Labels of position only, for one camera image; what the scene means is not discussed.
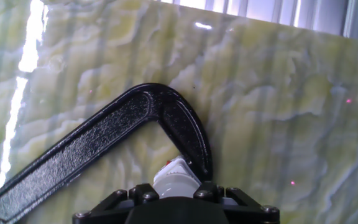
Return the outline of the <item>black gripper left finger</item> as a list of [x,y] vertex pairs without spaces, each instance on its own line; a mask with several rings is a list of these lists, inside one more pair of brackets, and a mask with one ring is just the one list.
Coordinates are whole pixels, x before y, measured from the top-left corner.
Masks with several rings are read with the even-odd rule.
[[158,199],[159,194],[150,184],[139,184],[129,190],[119,189],[91,210],[75,213],[72,224],[124,224],[136,206]]

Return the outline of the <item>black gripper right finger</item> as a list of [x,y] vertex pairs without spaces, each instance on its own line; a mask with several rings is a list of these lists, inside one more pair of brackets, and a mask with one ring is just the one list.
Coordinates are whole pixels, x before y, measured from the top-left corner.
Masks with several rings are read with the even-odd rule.
[[212,182],[202,183],[193,198],[213,208],[213,215],[223,215],[228,223],[279,224],[280,210],[272,205],[261,205],[237,187],[224,188]]

